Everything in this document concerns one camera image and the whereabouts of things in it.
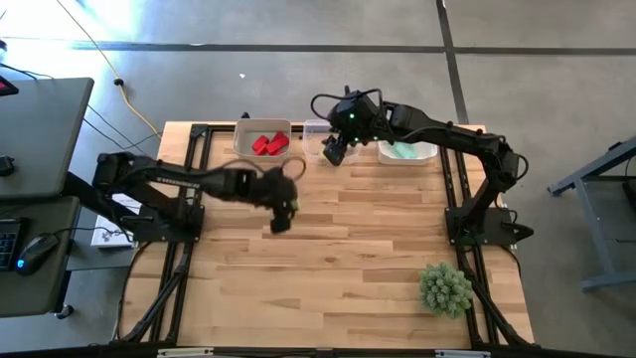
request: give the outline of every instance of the white container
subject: white container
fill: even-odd
[[[235,153],[243,159],[253,162],[275,163],[283,161],[289,156],[289,147],[278,155],[256,155],[251,145],[262,135],[269,139],[273,138],[277,132],[282,131],[289,138],[291,144],[291,123],[287,119],[241,119],[235,127]]]
[[[430,158],[437,155],[437,145],[419,142],[411,144],[415,152],[415,158],[404,159],[396,156],[391,150],[391,145],[385,141],[378,142],[378,160],[387,165],[424,165]]]
[[[329,132],[330,127],[329,122],[324,119],[305,120],[302,129],[302,150],[305,152],[305,158],[308,162],[329,163],[327,158],[322,154],[323,149],[325,149],[325,144],[323,144],[322,141],[329,138],[329,135],[335,135]],[[349,146],[341,165],[354,163],[360,154],[361,146],[362,144],[355,148]]]

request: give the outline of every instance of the gray floor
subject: gray floor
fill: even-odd
[[[0,14],[3,11],[0,2]],[[55,2],[9,2],[0,37],[6,63],[55,77],[92,77],[91,104],[133,141],[151,132],[122,103],[95,51],[68,50],[85,40]],[[433,0],[65,1],[102,41],[184,44],[441,46]],[[78,5],[84,4],[84,10]],[[446,0],[455,46],[628,48],[636,2],[630,0]],[[253,116],[305,119],[317,92],[342,85],[380,87],[388,100],[457,120],[443,54],[107,52],[132,88],[131,100],[153,123]],[[636,285],[583,294],[581,279],[600,273],[574,193],[554,199],[546,187],[616,141],[636,134],[636,58],[457,56],[468,117],[504,133],[531,161],[527,178],[506,195],[520,222],[536,230],[519,244],[523,282],[537,342],[551,348],[636,356]],[[10,80],[20,75],[0,71]],[[112,135],[92,113],[86,119]],[[142,148],[156,152],[156,140]],[[84,126],[72,170],[90,179],[94,159],[114,151]],[[636,165],[630,170],[636,174]],[[636,269],[636,246],[613,248]],[[75,274],[68,301],[77,315],[0,320],[0,350],[106,342],[121,270]]]

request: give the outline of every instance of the wooden table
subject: wooden table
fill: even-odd
[[[160,159],[183,164],[191,124],[166,124]],[[232,144],[231,133],[214,135],[210,168],[236,158]],[[297,133],[291,152],[303,155]],[[465,161],[474,192],[484,173],[476,157]],[[204,196],[206,222],[192,259],[179,345],[469,347],[464,317],[434,317],[418,301],[419,270],[456,265],[446,238],[441,174],[439,156],[420,167],[382,165],[375,144],[353,165],[309,164],[297,182],[300,211],[283,235],[269,232],[270,213],[263,209]],[[459,191],[456,197],[461,203]],[[165,250],[154,244],[137,261],[125,295],[124,334],[157,294]],[[494,301],[532,341],[515,262],[501,248],[483,251]],[[486,339],[479,303],[476,311]]]

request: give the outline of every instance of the green plant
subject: green plant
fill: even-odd
[[[427,265],[419,273],[422,305],[435,315],[457,318],[470,308],[473,289],[464,272],[447,263]]]

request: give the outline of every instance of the white cable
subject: white cable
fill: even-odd
[[[146,125],[148,125],[150,127],[150,129],[152,129],[152,131],[155,133],[155,135],[157,135],[159,138],[161,138],[161,134],[159,133],[157,128],[155,128],[155,126],[152,125],[152,123],[150,123],[150,121],[148,119],[146,119],[145,116],[143,116],[141,113],[139,113],[139,111],[137,109],[135,109],[135,107],[132,104],[130,104],[130,101],[128,100],[128,95],[126,94],[126,90],[123,87],[123,80],[119,76],[119,73],[117,72],[115,67],[112,65],[112,63],[110,62],[110,60],[108,59],[106,54],[101,50],[101,48],[99,47],[97,42],[92,38],[92,36],[88,33],[88,31],[78,22],[78,20],[76,20],[76,18],[71,14],[71,12],[66,8],[66,6],[64,6],[64,4],[62,4],[62,2],[60,0],[56,0],[56,1],[64,9],[64,11],[69,15],[69,17],[76,23],[76,25],[78,25],[78,27],[88,36],[88,38],[90,39],[92,44],[99,51],[101,56],[106,60],[106,62],[108,63],[108,66],[112,70],[112,74],[115,76],[115,85],[119,87],[119,90],[121,91],[121,97],[123,98],[123,101],[126,103],[128,108],[130,108],[130,111],[135,113],[135,115],[137,115],[139,117],[139,119],[143,120],[144,123],[146,123]]]

